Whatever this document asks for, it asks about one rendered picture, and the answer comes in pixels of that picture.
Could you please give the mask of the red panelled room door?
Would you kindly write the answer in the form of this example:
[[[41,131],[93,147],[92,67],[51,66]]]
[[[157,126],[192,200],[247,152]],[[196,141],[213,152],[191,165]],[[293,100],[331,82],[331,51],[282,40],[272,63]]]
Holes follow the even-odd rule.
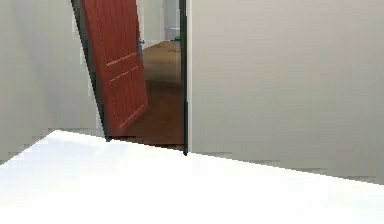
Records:
[[[81,0],[107,134],[121,137],[147,109],[137,0]]]

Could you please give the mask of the black door frame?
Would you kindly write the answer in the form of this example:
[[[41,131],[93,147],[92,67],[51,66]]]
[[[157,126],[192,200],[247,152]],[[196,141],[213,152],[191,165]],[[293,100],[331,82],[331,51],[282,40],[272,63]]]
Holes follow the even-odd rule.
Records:
[[[82,0],[70,0],[73,8],[77,30],[79,32],[82,49],[84,51],[85,62],[89,71],[89,78],[92,85],[92,90],[95,95],[99,117],[101,119],[101,126],[104,138],[107,142],[111,140],[121,140],[121,137],[115,137],[110,134],[108,124],[105,121],[104,105],[100,92],[99,81],[97,80],[98,74],[94,70],[93,56],[90,52],[91,44],[88,42],[87,25],[85,24],[85,15],[82,9]],[[178,0],[180,22],[180,44],[181,44],[181,84],[182,84],[182,123],[183,123],[183,144],[182,151],[185,156],[188,155],[188,100],[187,100],[187,13],[186,13],[186,0]]]

